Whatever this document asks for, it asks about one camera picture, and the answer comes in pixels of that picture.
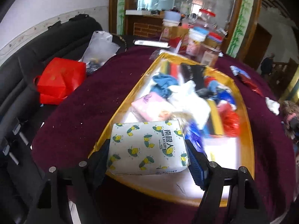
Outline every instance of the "white box with lemon print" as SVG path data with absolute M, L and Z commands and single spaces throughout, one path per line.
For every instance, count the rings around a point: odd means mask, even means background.
M 189 165 L 178 120 L 114 124 L 107 171 L 115 175 L 175 173 Z

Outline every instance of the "black leather sofa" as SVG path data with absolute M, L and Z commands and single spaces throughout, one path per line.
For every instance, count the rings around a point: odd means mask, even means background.
M 4 218 L 1 223 L 25 221 L 44 176 L 32 160 L 30 145 L 56 106 L 41 107 L 33 80 L 54 57 L 80 59 L 96 30 L 102 30 L 101 25 L 88 15 L 77 15 L 63 24 L 58 22 L 0 66 L 0 215 Z M 128 38 L 128 46 L 133 45 L 133 39 Z M 118 53 L 125 50 L 119 37 L 113 36 L 113 41 L 121 46 Z M 23 122 L 21 131 L 28 145 L 12 133 L 16 118 Z M 19 165 L 2 154 L 4 138 L 11 143 L 11 152 Z

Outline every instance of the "red lid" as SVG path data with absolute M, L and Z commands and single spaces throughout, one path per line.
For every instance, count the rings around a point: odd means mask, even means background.
M 218 34 L 216 34 L 214 32 L 209 32 L 208 36 L 214 37 L 214 38 L 216 38 L 218 40 L 222 40 L 223 39 L 220 35 L 218 35 Z
M 209 15 L 209 16 L 212 16 L 212 17 L 215 17 L 215 16 L 216 16 L 215 13 L 209 12 L 209 11 L 206 10 L 206 9 L 200 9 L 199 11 L 202 12 L 202 13 L 205 13 L 205 14 L 207 14 L 207 15 Z

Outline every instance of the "blue lid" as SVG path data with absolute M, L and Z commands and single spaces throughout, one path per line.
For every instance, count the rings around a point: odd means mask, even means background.
M 193 29 L 196 30 L 197 32 L 200 32 L 200 33 L 204 34 L 204 35 L 207 35 L 209 33 L 208 30 L 205 30 L 201 27 L 194 27 Z

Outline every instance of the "doorway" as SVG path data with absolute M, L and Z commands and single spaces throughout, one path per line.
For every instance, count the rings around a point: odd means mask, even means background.
M 272 35 L 260 24 L 257 24 L 255 34 L 243 62 L 249 65 L 254 70 L 257 70 L 262 59 L 264 58 L 271 38 Z

